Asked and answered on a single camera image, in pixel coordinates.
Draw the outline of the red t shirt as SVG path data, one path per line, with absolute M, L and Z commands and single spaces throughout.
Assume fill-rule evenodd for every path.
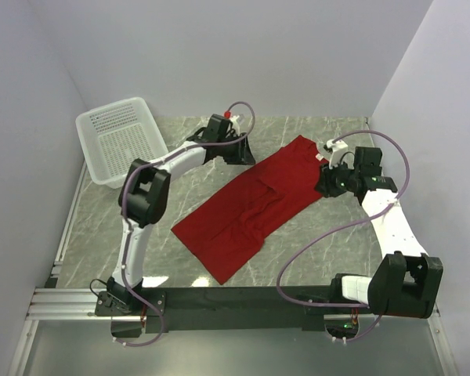
M 172 232 L 219 284 L 256 255 L 265 239 L 322 196 L 316 144 L 297 136 L 241 173 Z

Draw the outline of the white plastic perforated basket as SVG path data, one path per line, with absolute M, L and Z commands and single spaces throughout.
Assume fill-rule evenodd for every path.
M 157 123 L 140 97 L 123 99 L 77 116 L 78 137 L 92 181 L 122 187 L 130 164 L 168 153 Z

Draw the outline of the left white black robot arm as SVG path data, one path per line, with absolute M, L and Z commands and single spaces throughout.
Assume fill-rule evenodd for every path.
M 123 225 L 119 260 L 106 282 L 120 313 L 130 315 L 140 307 L 146 246 L 167 208 L 171 183 L 217 157 L 228 165 L 255 164 L 248 134 L 240 131 L 240 118 L 229 111 L 213 114 L 205 127 L 163 157 L 131 163 L 118 198 Z

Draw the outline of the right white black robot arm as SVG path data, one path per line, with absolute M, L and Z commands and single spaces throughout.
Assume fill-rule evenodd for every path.
M 376 315 L 430 317 L 443 264 L 429 256 L 414 236 L 396 197 L 396 184 L 382 174 L 382 151 L 358 146 L 353 164 L 347 165 L 346 143 L 329 141 L 325 149 L 330 160 L 320 169 L 316 191 L 326 198 L 352 193 L 371 219 L 382 255 L 372 277 L 337 274 L 331 281 L 329 306 L 344 313 L 358 302 Z

